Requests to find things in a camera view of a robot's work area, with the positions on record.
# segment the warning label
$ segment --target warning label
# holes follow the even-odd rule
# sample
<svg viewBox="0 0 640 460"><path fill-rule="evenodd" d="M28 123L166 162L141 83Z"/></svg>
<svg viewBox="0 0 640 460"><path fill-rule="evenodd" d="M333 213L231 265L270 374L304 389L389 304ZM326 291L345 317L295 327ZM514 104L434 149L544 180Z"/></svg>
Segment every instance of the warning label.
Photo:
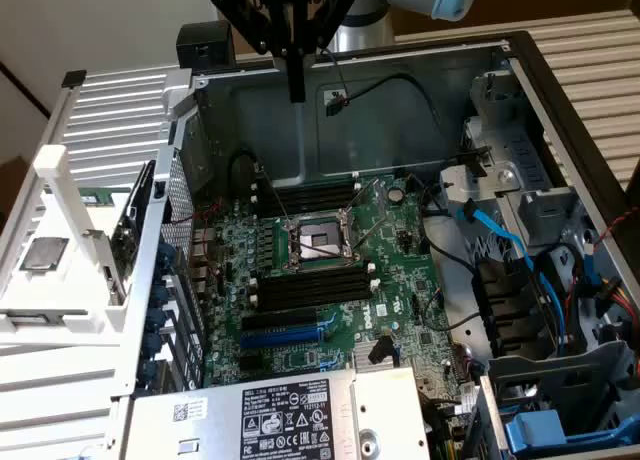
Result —
<svg viewBox="0 0 640 460"><path fill-rule="evenodd" d="M242 392L241 460L332 460L329 380Z"/></svg>

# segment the black ram slot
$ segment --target black ram slot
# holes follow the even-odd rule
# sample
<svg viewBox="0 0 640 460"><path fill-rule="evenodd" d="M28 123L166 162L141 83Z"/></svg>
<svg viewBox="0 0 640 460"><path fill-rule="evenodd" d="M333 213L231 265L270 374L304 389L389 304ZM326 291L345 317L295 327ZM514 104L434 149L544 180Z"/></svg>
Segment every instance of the black ram slot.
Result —
<svg viewBox="0 0 640 460"><path fill-rule="evenodd" d="M371 298L366 267L345 267L258 281L262 311L312 307Z"/></svg>
<svg viewBox="0 0 640 460"><path fill-rule="evenodd" d="M292 312L244 317L242 319L242 331L291 327L294 325L315 325L316 323L318 323L318 314L315 310L294 310Z"/></svg>
<svg viewBox="0 0 640 460"><path fill-rule="evenodd" d="M278 196L287 213L293 215L336 210L347 205L354 195L351 183L278 189ZM273 217L282 214L280 203L268 185L260 184L257 213L260 217Z"/></svg>

